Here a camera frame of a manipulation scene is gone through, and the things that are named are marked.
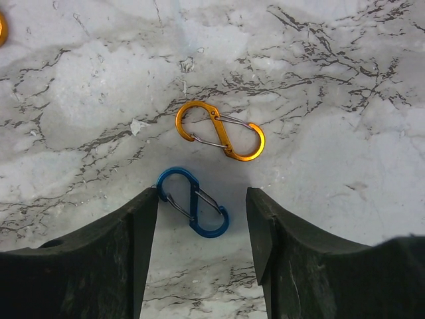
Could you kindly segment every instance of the orange object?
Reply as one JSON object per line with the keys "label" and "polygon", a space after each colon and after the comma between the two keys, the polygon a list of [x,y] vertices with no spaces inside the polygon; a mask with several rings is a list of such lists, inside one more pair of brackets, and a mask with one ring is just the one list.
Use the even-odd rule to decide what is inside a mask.
{"label": "orange object", "polygon": [[9,35],[9,28],[5,16],[0,12],[0,47],[4,45]]}
{"label": "orange object", "polygon": [[[205,141],[201,139],[200,137],[196,136],[195,134],[188,134],[183,129],[183,125],[181,123],[181,120],[183,119],[183,115],[189,108],[204,108],[212,120],[215,130],[218,134],[218,138],[220,139],[221,144],[215,144],[208,141]],[[232,144],[230,143],[230,140],[228,139],[226,129],[224,128],[223,122],[229,122],[233,124],[240,124],[245,126],[246,128],[249,128],[250,130],[255,131],[258,136],[260,137],[260,143],[255,151],[253,151],[251,154],[248,155],[239,155],[234,152]],[[264,146],[266,144],[266,138],[264,136],[263,131],[261,128],[253,123],[245,123],[237,118],[231,118],[230,116],[224,116],[220,115],[217,108],[215,106],[212,106],[210,104],[201,102],[201,101],[192,101],[184,104],[180,110],[177,113],[176,119],[175,119],[175,126],[177,128],[177,131],[181,135],[182,138],[185,140],[188,140],[190,142],[198,141],[200,143],[216,146],[218,148],[222,148],[226,156],[233,158],[238,161],[252,161],[253,159],[257,158],[261,152],[264,150]]]}

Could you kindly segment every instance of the orange hook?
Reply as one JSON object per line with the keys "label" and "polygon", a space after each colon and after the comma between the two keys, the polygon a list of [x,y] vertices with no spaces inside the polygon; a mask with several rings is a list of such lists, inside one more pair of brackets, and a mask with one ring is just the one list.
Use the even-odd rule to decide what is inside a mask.
{"label": "orange hook", "polygon": [[5,16],[0,12],[0,47],[6,42],[9,35]]}
{"label": "orange hook", "polygon": [[[183,129],[183,125],[181,123],[183,119],[183,115],[189,108],[204,108],[208,115],[210,116],[210,119],[212,120],[215,130],[218,134],[218,138],[220,139],[221,144],[216,144],[212,142],[208,142],[206,140],[201,139],[196,134],[188,134]],[[246,128],[255,131],[258,136],[260,137],[260,143],[255,151],[253,151],[251,154],[242,156],[234,152],[232,144],[230,143],[230,140],[228,139],[226,129],[224,128],[223,122],[233,123],[233,124],[239,124],[243,125]],[[190,142],[198,141],[203,144],[208,144],[212,146],[216,146],[218,148],[222,148],[226,156],[233,158],[238,161],[252,161],[253,159],[257,158],[264,150],[264,145],[266,144],[266,138],[264,136],[263,131],[261,128],[253,123],[245,123],[237,118],[232,118],[230,116],[220,115],[217,108],[215,106],[212,106],[210,104],[201,102],[201,101],[192,101],[184,104],[180,110],[177,113],[176,119],[175,119],[175,126],[177,128],[177,131],[181,135],[182,138],[185,140],[188,140]]]}

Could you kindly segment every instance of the marble surface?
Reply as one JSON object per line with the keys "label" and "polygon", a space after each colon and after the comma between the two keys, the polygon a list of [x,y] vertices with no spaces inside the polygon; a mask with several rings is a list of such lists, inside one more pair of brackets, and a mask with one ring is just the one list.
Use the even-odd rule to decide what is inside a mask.
{"label": "marble surface", "polygon": [[[232,223],[204,239],[160,205],[142,318],[265,319],[248,186],[360,243],[425,233],[423,1],[0,0],[0,10],[1,250],[80,228],[181,165]],[[174,119],[188,100],[261,125],[264,153],[241,163],[185,141]],[[185,125],[216,138],[200,110]],[[226,129],[237,151],[253,147],[252,132]],[[168,187],[187,205],[179,183]]]}

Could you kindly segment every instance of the blue hook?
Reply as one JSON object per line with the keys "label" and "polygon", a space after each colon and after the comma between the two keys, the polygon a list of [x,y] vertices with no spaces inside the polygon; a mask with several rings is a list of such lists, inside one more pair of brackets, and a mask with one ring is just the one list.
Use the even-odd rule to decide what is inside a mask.
{"label": "blue hook", "polygon": [[[164,192],[162,184],[168,176],[173,174],[180,174],[185,176],[191,184],[191,205],[189,212],[186,212],[179,204],[177,204],[172,198],[171,194]],[[174,208],[184,214],[184,216],[188,217],[190,220],[189,225],[200,236],[206,238],[215,238],[224,234],[224,232],[228,229],[229,217],[227,210],[223,206],[218,206],[217,202],[199,187],[199,181],[188,170],[182,167],[171,167],[167,169],[158,177],[157,189],[159,198],[161,198],[163,201],[168,201]],[[218,229],[214,231],[207,231],[201,228],[201,226],[198,224],[198,197],[206,201],[218,213],[220,213],[220,215],[223,216],[223,224]]]}

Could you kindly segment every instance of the marble tabletop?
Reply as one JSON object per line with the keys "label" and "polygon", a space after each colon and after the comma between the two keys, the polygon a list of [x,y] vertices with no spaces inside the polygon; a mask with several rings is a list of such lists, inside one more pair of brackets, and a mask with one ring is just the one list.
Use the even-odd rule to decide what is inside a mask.
{"label": "marble tabletop", "polygon": [[[423,1],[0,0],[0,11],[2,251],[76,230],[183,166],[231,225],[204,239],[160,203],[142,318],[265,319],[247,187],[360,243],[425,233]],[[242,163],[184,140],[174,121],[189,100],[260,125],[263,154]],[[217,139],[202,110],[185,127]],[[254,147],[251,131],[226,129],[238,152]],[[168,187],[187,205],[182,183]]]}

